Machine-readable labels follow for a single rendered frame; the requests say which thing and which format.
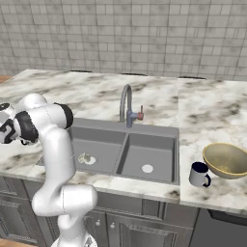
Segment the grey dishwasher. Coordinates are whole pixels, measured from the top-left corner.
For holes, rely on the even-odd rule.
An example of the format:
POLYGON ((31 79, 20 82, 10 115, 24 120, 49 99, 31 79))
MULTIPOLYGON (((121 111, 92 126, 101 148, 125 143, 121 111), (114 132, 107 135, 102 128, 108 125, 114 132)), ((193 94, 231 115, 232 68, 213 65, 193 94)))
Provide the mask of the grey dishwasher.
POLYGON ((247 215, 201 208, 189 247, 247 247, 247 215))

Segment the grey tap with red lever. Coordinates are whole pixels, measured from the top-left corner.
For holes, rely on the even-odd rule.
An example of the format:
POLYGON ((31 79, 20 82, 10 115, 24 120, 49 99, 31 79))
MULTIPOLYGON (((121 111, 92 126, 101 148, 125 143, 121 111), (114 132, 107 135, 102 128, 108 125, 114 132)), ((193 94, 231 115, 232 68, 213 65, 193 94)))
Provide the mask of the grey tap with red lever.
POLYGON ((131 86, 126 84, 123 87, 120 102, 120 122, 126 122, 127 127, 132 127, 135 120, 142 121, 144 119, 144 111, 138 113, 132 111, 132 90, 131 86))

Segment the grey false drawer front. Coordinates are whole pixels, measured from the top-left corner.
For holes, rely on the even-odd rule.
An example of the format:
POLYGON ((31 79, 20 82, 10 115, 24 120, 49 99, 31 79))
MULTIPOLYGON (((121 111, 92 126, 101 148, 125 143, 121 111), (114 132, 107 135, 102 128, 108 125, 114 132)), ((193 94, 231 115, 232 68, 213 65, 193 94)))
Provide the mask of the grey false drawer front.
POLYGON ((167 220, 171 216, 192 220, 198 214, 198 210, 192 206, 169 204, 103 192, 98 194, 97 206, 157 217, 163 220, 167 220))

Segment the grey double sink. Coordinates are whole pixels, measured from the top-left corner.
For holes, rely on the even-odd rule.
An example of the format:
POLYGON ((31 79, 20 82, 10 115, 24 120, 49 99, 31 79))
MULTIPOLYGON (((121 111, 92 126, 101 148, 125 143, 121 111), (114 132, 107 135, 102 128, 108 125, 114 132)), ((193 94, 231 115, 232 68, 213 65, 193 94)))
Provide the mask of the grey double sink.
POLYGON ((176 127, 76 119, 69 136, 80 172, 179 184, 176 127))

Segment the yellow bowl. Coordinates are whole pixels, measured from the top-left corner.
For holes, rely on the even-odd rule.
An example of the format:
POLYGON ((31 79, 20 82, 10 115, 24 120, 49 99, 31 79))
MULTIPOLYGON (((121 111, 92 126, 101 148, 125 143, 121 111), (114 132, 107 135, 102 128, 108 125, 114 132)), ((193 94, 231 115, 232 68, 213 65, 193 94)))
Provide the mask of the yellow bowl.
POLYGON ((203 159, 216 176, 238 179, 247 176, 247 151, 227 143, 212 143, 203 149, 203 159))

